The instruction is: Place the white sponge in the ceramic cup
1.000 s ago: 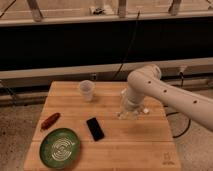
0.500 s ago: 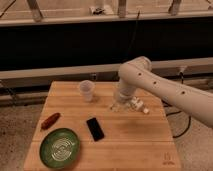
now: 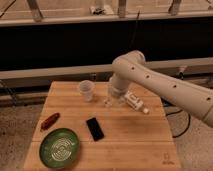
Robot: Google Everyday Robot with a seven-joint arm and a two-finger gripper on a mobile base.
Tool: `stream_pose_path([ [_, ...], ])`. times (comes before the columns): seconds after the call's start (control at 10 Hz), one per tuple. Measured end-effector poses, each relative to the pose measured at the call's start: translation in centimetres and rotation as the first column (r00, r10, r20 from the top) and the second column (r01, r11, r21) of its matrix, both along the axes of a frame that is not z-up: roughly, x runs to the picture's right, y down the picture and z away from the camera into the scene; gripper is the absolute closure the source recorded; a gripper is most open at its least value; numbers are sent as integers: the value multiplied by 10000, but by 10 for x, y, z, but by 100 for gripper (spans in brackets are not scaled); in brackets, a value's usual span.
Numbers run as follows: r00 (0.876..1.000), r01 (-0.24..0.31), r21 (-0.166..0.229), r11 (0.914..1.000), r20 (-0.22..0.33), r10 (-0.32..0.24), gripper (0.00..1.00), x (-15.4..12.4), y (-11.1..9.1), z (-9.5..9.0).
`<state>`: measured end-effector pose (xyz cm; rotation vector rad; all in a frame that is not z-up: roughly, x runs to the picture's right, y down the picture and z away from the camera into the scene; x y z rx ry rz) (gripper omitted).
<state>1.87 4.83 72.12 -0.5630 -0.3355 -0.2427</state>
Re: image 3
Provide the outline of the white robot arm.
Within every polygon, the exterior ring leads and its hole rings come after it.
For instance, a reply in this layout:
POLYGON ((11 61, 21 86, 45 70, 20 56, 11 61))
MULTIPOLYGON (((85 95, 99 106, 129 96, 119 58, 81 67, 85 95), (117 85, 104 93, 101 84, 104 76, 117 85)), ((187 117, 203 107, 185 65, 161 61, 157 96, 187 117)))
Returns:
POLYGON ((131 82, 143 86, 213 128, 213 90, 170 77, 145 66, 145 56, 130 51, 112 62, 109 93, 119 98, 131 82))

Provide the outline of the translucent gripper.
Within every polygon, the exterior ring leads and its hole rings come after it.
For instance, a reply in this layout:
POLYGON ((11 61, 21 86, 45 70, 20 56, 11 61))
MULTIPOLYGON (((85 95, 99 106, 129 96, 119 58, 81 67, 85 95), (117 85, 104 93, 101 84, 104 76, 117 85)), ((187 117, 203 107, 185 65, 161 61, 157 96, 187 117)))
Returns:
POLYGON ((123 92, 114 88, 111 83, 107 87, 107 96, 104 99, 106 107, 117 107, 123 104, 123 92))

